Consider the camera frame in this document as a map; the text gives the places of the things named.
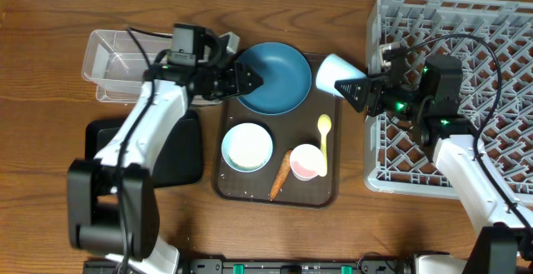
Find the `clear plastic waste bin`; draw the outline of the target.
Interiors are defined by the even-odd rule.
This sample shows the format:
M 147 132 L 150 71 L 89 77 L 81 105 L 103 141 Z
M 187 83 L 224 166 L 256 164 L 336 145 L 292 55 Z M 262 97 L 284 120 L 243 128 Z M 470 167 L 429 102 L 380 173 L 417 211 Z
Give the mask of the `clear plastic waste bin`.
M 108 103 L 135 103 L 142 90 L 146 61 L 171 46 L 168 33 L 157 37 L 139 32 L 98 29 L 91 33 L 82 65 L 82 78 L 97 85 L 96 99 Z

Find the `orange carrot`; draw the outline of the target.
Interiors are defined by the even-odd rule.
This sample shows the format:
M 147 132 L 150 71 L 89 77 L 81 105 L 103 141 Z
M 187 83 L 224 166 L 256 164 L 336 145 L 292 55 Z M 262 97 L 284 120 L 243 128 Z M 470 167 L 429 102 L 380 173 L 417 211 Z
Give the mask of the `orange carrot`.
M 286 178 L 288 177 L 288 174 L 291 170 L 290 166 L 290 156 L 291 156 L 292 150 L 289 150 L 286 152 L 284 157 L 282 158 L 280 168 L 278 170 L 278 173 L 276 175 L 276 179 L 274 180 L 271 191 L 269 194 L 269 200 L 272 202 L 278 193 L 280 192 Z

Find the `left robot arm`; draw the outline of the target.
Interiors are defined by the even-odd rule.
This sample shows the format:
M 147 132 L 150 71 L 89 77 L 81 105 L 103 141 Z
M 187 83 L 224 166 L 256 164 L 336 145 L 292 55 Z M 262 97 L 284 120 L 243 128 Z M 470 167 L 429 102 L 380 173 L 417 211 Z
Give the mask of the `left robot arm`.
M 113 139 L 92 160 L 76 159 L 68 168 L 68 235 L 72 247 L 116 257 L 121 273 L 174 273 L 179 251 L 159 235 L 151 178 L 158 156 L 193 97 L 240 97 L 263 80 L 242 62 L 154 62 L 144 77 L 142 94 Z

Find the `light blue cup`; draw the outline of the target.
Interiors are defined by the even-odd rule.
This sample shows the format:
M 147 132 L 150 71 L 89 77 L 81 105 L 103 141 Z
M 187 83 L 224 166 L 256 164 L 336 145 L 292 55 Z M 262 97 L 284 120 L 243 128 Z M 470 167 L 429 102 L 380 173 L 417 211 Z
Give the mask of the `light blue cup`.
M 352 66 L 336 54 L 328 55 L 321 63 L 316 74 L 316 87 L 326 93 L 340 97 L 335 89 L 337 80 L 364 78 L 366 74 Z

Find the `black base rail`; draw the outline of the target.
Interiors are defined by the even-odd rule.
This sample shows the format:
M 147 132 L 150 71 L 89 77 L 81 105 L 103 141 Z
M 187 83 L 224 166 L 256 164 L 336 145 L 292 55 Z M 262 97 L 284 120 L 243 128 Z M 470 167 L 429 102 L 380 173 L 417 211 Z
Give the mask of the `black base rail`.
M 461 273 L 466 261 L 446 252 L 418 252 L 404 259 L 368 252 L 352 260 L 228 260 L 180 255 L 176 274 L 417 274 Z

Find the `light blue rice bowl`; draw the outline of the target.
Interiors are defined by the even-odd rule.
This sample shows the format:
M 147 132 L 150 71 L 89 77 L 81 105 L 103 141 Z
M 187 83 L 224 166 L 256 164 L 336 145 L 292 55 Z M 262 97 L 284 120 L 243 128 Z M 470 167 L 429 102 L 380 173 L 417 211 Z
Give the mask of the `light blue rice bowl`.
M 232 127 L 223 137 L 222 158 L 238 172 L 255 172 L 271 159 L 273 141 L 262 126 L 245 122 Z

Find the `grey dishwasher rack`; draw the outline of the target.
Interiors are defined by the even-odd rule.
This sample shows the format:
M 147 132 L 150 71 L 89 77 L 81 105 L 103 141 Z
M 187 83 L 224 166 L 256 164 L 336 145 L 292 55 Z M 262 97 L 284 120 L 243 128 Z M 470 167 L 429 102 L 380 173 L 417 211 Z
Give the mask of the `grey dishwasher rack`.
M 482 139 L 504 181 L 532 202 L 532 6 L 496 0 L 376 0 L 366 25 L 366 65 L 380 69 L 381 45 L 409 48 L 406 79 L 426 57 L 449 53 L 463 65 L 460 113 L 486 122 Z M 452 199 L 449 181 L 431 165 L 396 118 L 365 121 L 364 182 L 374 192 Z

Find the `dark blue plate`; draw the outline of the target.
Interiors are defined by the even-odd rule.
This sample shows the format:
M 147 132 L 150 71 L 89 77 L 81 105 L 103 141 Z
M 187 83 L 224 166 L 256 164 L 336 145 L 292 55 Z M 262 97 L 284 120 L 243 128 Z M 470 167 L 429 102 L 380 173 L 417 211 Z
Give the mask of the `dark blue plate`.
M 264 42 L 249 47 L 239 57 L 250 66 L 263 84 L 239 97 L 246 108 L 259 114 L 277 116 L 303 103 L 311 90 L 311 66 L 294 47 L 279 42 Z

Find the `yellow plastic spoon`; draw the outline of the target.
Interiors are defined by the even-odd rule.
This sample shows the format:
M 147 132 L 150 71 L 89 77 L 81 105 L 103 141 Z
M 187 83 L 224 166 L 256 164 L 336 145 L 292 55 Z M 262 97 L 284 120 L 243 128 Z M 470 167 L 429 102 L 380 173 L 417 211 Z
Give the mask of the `yellow plastic spoon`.
M 320 176 L 325 177 L 327 175 L 327 134 L 331 130 L 331 119 L 327 114 L 321 114 L 317 121 L 317 129 L 321 136 L 321 154 L 324 158 L 324 170 L 321 172 Z

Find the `pink white cup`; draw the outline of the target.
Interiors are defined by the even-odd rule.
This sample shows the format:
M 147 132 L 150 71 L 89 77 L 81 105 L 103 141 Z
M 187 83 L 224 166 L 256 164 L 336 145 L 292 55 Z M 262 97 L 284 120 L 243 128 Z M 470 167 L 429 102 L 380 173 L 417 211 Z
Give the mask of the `pink white cup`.
M 320 177 L 324 170 L 321 150 L 311 144 L 301 144 L 292 150 L 290 166 L 293 175 L 300 181 L 310 181 Z

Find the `brown serving tray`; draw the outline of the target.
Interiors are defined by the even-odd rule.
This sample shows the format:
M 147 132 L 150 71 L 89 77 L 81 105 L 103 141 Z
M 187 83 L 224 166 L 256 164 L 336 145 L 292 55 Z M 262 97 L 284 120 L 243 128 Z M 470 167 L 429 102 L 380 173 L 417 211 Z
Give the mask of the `brown serving tray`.
M 321 145 L 317 123 L 323 114 L 331 119 L 331 128 L 326 135 L 327 174 L 324 177 L 309 172 L 304 176 L 297 175 L 286 153 L 304 144 Z M 243 123 L 265 128 L 273 143 L 270 160 L 254 172 L 233 169 L 222 155 L 223 138 L 233 127 Z M 279 115 L 254 112 L 233 99 L 223 104 L 212 187 L 217 195 L 227 200 L 327 207 L 335 201 L 338 193 L 340 146 L 341 99 L 317 89 L 314 82 L 298 107 Z

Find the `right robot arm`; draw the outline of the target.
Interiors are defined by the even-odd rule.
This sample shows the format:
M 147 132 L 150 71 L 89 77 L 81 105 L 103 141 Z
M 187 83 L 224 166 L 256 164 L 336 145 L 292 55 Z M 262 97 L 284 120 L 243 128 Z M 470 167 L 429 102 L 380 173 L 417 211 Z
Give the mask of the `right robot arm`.
M 406 48 L 383 52 L 385 71 L 337 79 L 334 88 L 358 112 L 391 112 L 411 123 L 411 135 L 427 159 L 447 178 L 475 229 L 466 260 L 438 252 L 417 253 L 398 273 L 530 273 L 517 266 L 532 260 L 532 211 L 520 202 L 491 162 L 481 132 L 458 112 L 461 61 L 450 55 L 426 58 L 419 85 L 402 83 Z

